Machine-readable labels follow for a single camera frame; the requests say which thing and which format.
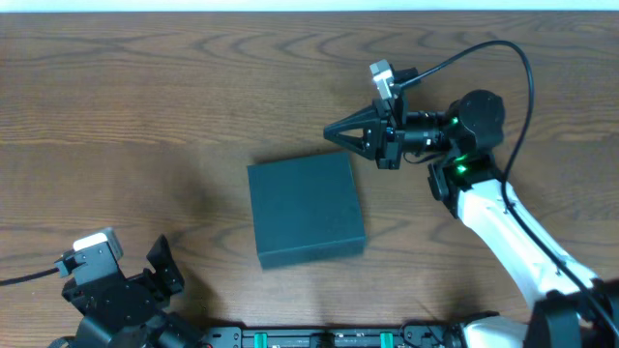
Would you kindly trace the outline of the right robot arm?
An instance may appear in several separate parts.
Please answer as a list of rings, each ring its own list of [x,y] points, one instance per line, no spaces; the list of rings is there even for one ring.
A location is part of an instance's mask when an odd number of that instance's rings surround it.
[[[453,324],[441,346],[615,347],[618,284],[577,262],[521,204],[492,154],[504,119],[501,98],[487,90],[466,94],[445,112],[409,112],[395,98],[327,126],[324,137],[380,169],[418,156],[434,199],[480,237],[533,309],[526,324],[497,314]]]

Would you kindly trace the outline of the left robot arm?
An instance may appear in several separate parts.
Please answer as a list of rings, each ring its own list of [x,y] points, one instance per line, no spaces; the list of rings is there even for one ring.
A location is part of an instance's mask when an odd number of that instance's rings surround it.
[[[63,298],[82,315],[75,335],[53,340],[53,347],[204,347],[204,333],[175,313],[164,311],[185,281],[165,236],[147,254],[149,269],[124,276],[122,248],[111,229],[74,242],[55,262],[70,276]]]

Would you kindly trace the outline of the black gift box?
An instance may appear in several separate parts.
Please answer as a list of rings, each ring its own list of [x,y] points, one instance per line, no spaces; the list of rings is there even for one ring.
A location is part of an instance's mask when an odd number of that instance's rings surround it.
[[[364,252],[364,219],[346,153],[254,164],[248,176],[262,268]]]

